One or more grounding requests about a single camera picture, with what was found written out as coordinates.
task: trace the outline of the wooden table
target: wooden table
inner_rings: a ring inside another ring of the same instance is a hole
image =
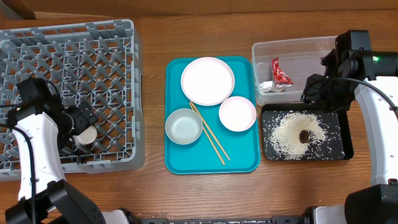
[[[312,205],[344,203],[349,193],[369,187],[369,146],[357,103],[348,112],[355,151],[349,161],[270,162],[262,154],[260,166],[250,174],[172,174],[164,164],[165,68],[179,57],[242,55],[250,59],[256,42],[338,35],[348,29],[368,29],[374,50],[398,51],[398,11],[131,19],[144,42],[145,165],[125,172],[67,175],[100,209],[124,207],[138,217],[169,219],[271,217],[301,214]],[[3,28],[93,20],[102,19],[5,22]],[[5,209],[17,202],[18,191],[18,181],[0,183],[0,222]]]

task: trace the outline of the brown food piece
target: brown food piece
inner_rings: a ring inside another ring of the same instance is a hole
[[[305,143],[310,143],[310,132],[307,130],[303,130],[300,132],[300,142],[305,144]]]

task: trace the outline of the large white plate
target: large white plate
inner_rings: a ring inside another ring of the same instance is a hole
[[[185,67],[181,76],[181,87],[185,96],[202,106],[213,106],[224,102],[232,93],[235,77],[232,69],[222,60],[203,57]]]

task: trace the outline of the clear plastic container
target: clear plastic container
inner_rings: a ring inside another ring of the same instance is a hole
[[[323,75],[321,58],[335,48],[336,37],[312,37],[256,43],[252,47],[252,66],[257,104],[292,103],[300,101],[307,78]],[[262,90],[260,84],[272,81],[272,64],[279,57],[280,68],[293,80],[282,91]]]

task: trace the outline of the cable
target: cable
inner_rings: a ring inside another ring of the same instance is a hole
[[[75,140],[75,138],[73,137],[73,135],[71,135],[71,134],[70,134],[70,139],[71,139],[71,142],[72,142],[72,150],[75,151],[76,140]]]
[[[21,133],[25,138],[27,143],[27,147],[29,149],[29,159],[30,159],[30,182],[32,183],[32,197],[31,197],[31,205],[32,205],[32,223],[38,224],[37,212],[36,212],[36,173],[35,173],[35,159],[33,156],[33,147],[30,141],[30,137],[21,129],[17,127],[10,128],[5,124],[0,124],[0,127],[14,129],[17,132]]]
[[[19,105],[0,105],[0,108],[6,108],[6,107],[17,107]]]
[[[375,91],[375,92],[378,93],[382,98],[385,99],[385,101],[389,104],[389,106],[391,107],[391,110],[394,112],[394,114],[396,115],[396,117],[397,117],[397,119],[398,119],[398,108],[397,108],[397,106],[394,104],[394,102],[392,102],[392,100],[391,100],[386,94],[384,94],[380,89],[378,89],[378,88],[375,87],[374,85],[372,85],[372,84],[370,84],[370,83],[367,83],[367,82],[364,82],[364,81],[361,81],[361,80],[356,80],[356,79],[354,79],[354,78],[343,78],[343,77],[339,77],[339,78],[327,78],[327,80],[328,80],[329,83],[335,82],[335,81],[355,82],[355,83],[358,83],[358,84],[361,84],[361,85],[364,85],[364,86],[366,86],[366,87],[371,88],[373,91]],[[303,94],[304,94],[305,96],[308,96],[308,95],[305,94],[305,92],[306,92],[310,87],[312,87],[312,86],[314,86],[314,85],[316,85],[316,84],[318,84],[318,83],[320,83],[320,82],[322,82],[322,81],[323,81],[323,80],[315,81],[315,82],[313,82],[311,85],[305,87],[305,89],[304,89],[304,91],[303,91]]]
[[[54,83],[52,83],[52,82],[50,82],[50,81],[48,81],[48,80],[44,80],[44,81],[45,81],[46,83],[50,84],[50,85],[52,86],[52,88],[54,88],[55,92],[57,93],[57,96],[58,96],[59,101],[62,103],[61,94],[60,94],[60,92],[58,91],[57,86],[55,86]]]
[[[348,82],[355,82],[355,83],[359,83],[362,84],[364,86],[367,86],[369,88],[371,88],[373,91],[375,91],[376,93],[378,93],[382,98],[384,98],[387,103],[390,105],[391,110],[395,113],[397,119],[398,119],[398,108],[397,106],[394,104],[394,102],[392,102],[392,100],[386,95],[384,94],[380,89],[378,89],[377,87],[375,87],[374,85],[361,81],[361,80],[356,80],[354,78],[332,78],[330,79],[330,81],[334,82],[334,81],[348,81]]]

